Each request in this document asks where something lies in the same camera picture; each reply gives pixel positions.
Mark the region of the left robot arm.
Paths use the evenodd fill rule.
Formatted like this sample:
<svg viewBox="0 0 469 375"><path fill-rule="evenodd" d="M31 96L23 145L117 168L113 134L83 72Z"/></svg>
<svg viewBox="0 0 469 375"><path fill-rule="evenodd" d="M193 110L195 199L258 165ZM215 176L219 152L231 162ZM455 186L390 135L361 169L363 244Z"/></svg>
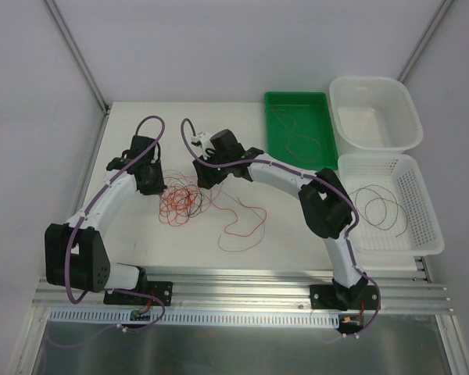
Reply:
<svg viewBox="0 0 469 375"><path fill-rule="evenodd" d="M147 299L149 286L139 266L109 260L103 239L124 203L166 189L156 139L135 135L123 156L106 167L104 181L89 203L65 223L45 231L45 273L49 284L98 293L121 289L132 304Z"/></svg>

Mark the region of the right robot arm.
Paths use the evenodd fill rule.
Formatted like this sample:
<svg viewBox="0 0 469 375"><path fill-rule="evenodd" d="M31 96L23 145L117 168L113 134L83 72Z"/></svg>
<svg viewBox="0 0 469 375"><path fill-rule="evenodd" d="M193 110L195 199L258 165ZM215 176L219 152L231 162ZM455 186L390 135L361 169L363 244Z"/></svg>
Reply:
<svg viewBox="0 0 469 375"><path fill-rule="evenodd" d="M299 201L308 228L323 239L333 267L332 287L318 295L321 304L346 311L363 299L368 279L357 269L347 239L357 221L353 204L335 173L297 170L261 149L244 149L228 129L214 135L193 132L187 143L201 149L192 162L198 186L211 189L232 175L283 191Z"/></svg>

